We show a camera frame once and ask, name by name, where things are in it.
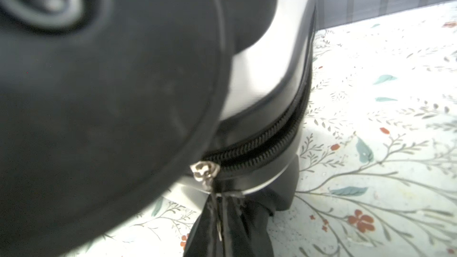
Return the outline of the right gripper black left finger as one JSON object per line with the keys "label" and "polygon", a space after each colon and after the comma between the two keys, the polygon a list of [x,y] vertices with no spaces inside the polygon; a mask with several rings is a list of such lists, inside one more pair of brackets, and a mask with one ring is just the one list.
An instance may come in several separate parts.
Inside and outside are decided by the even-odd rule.
{"label": "right gripper black left finger", "polygon": [[222,257],[223,244],[219,238],[217,198],[209,196],[204,208],[195,221],[184,247],[184,257]]}

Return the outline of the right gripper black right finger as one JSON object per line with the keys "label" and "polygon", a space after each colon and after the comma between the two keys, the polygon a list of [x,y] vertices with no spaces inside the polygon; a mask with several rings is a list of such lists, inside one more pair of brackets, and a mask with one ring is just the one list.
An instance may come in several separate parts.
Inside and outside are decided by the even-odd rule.
{"label": "right gripper black right finger", "polygon": [[272,257],[267,233],[271,212],[257,201],[222,197],[222,256]]}

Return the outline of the white hard-shell suitcase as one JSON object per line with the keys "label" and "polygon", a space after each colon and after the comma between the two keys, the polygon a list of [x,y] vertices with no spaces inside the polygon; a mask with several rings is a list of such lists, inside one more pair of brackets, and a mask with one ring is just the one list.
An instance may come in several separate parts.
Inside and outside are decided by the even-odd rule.
{"label": "white hard-shell suitcase", "polygon": [[290,208],[316,0],[1,0],[1,255],[57,257],[166,191]]}

